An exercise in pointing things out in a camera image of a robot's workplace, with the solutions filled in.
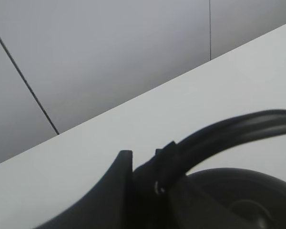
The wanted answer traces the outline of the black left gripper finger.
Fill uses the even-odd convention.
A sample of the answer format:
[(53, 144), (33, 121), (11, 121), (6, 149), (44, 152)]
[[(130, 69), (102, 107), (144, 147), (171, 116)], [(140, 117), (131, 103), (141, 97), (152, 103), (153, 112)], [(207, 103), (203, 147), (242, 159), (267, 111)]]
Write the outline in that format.
[(133, 153), (122, 150), (97, 184), (39, 229), (125, 229)]

